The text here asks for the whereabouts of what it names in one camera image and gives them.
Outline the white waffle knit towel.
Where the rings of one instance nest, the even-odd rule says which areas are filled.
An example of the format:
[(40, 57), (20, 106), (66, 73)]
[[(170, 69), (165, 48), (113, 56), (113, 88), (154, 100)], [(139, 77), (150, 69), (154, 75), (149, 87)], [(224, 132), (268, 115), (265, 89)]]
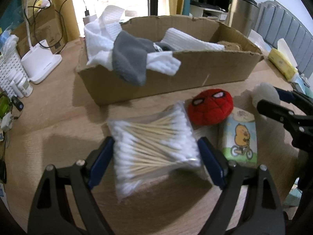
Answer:
[(169, 28), (165, 32), (165, 36), (161, 40), (161, 43), (169, 45), (176, 52), (180, 51), (224, 51), (225, 46), (212, 42), (205, 42), (189, 34), (186, 34), (178, 29)]

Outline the cotton swab bag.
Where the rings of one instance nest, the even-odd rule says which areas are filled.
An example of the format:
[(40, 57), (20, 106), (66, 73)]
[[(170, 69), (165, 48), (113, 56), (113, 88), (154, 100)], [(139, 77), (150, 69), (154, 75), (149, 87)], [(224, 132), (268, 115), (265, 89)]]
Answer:
[(119, 200), (175, 170), (202, 172), (200, 151), (183, 102), (162, 112), (107, 122)]

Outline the yellow tissue pack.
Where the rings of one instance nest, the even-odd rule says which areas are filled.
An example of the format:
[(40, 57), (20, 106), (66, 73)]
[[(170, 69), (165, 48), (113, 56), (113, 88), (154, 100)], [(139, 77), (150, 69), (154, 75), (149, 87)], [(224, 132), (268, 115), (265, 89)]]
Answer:
[(286, 41), (281, 38), (277, 41), (277, 48), (272, 48), (268, 59), (285, 76), (287, 81), (294, 82), (299, 75), (297, 62)]

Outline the red spiderman plush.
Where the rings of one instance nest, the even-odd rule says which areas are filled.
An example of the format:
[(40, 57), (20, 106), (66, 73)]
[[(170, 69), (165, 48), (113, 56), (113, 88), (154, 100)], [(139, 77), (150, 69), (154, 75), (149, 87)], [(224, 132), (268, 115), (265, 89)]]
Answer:
[(208, 89), (195, 96), (187, 108), (189, 120), (198, 126), (216, 125), (233, 110), (231, 94), (222, 89)]

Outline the grey padded headboard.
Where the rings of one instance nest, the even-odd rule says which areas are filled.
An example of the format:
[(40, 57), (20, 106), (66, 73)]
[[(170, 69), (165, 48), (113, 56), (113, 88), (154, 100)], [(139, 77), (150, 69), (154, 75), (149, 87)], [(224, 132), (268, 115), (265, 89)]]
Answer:
[(298, 70), (307, 78), (312, 75), (312, 34), (288, 9), (277, 1), (260, 3), (254, 30), (272, 47), (283, 38)]

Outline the white desk lamp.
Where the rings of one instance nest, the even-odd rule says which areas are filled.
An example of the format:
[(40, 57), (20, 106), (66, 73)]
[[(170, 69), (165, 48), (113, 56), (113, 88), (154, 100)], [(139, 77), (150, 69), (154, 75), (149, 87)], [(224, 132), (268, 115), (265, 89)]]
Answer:
[(45, 46), (47, 44), (45, 39), (32, 46), (28, 20), (28, 0), (24, 1), (23, 10), (29, 51), (22, 57), (21, 62), (30, 81), (39, 84), (60, 64), (62, 56), (53, 54), (50, 48)]

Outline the cartoon tissue packet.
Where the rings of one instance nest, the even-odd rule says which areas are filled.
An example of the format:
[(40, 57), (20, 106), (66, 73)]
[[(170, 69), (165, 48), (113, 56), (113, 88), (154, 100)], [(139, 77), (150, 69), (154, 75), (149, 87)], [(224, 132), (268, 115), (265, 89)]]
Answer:
[(227, 160), (247, 167), (257, 165), (257, 133), (255, 116), (234, 107), (219, 125), (219, 150)]

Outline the brown loofah sponge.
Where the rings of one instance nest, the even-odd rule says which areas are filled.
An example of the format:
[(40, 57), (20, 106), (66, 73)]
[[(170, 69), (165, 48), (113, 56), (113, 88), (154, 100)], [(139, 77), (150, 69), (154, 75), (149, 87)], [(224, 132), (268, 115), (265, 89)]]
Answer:
[(224, 45), (225, 50), (242, 51), (242, 46), (238, 43), (228, 42), (228, 41), (219, 41), (217, 42), (217, 44)]

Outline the white pill bottle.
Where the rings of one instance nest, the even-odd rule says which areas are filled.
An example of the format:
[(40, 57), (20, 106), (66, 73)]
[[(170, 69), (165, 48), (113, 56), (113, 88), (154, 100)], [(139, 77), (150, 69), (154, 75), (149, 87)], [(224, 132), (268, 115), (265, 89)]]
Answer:
[(27, 80), (27, 78), (25, 77), (20, 79), (19, 83), (17, 84), (17, 87), (25, 97), (29, 97), (32, 94), (33, 87), (30, 84), (29, 80)]

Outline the clear plastic bag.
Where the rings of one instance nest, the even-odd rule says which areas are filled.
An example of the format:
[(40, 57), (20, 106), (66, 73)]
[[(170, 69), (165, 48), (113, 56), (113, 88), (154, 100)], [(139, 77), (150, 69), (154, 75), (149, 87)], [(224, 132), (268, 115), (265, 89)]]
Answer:
[(254, 43), (262, 51), (263, 54), (268, 55), (270, 53), (272, 48), (269, 46), (269, 44), (267, 44), (264, 41), (263, 37), (256, 31), (251, 30), (248, 39), (252, 43)]

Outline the white perforated basket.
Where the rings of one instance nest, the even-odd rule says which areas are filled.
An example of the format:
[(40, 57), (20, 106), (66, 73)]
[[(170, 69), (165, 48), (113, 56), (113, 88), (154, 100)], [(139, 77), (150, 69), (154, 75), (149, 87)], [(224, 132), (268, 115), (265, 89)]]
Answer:
[(29, 79), (16, 48), (11, 49), (6, 55), (1, 55), (0, 86), (1, 90), (3, 90), (9, 98), (16, 95), (10, 86), (10, 81), (7, 79), (11, 70), (22, 72), (24, 77)]

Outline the brown cardboard box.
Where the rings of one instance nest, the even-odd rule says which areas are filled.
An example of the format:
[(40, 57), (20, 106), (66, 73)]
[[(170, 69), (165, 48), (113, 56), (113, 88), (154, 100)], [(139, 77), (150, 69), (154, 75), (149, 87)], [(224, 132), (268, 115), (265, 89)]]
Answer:
[(263, 59), (234, 28), (206, 18), (147, 16), (85, 27), (76, 71), (97, 105), (243, 81)]

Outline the white cloth on box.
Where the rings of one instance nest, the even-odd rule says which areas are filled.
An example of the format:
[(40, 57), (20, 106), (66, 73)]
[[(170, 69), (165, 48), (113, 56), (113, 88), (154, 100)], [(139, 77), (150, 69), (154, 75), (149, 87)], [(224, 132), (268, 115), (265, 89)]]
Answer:
[(124, 31), (119, 23), (124, 9), (108, 5), (101, 16), (84, 27), (87, 66), (101, 65), (126, 81), (145, 81), (150, 69), (173, 76), (181, 61), (172, 51)]

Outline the stainless steel tumbler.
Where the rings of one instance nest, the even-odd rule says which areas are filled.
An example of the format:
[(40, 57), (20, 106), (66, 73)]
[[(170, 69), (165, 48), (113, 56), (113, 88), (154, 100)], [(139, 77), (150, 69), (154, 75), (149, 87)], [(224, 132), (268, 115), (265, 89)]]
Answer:
[(249, 36), (259, 14), (259, 7), (254, 0), (232, 0), (225, 24), (244, 36)]

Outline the grey sock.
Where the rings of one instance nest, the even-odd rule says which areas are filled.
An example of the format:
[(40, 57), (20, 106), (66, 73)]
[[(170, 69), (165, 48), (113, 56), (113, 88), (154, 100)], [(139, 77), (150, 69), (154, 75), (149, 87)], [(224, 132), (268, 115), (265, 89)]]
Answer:
[(145, 85), (147, 70), (173, 76), (180, 65), (169, 45), (137, 38), (124, 30), (113, 44), (113, 70), (121, 79), (135, 86)]

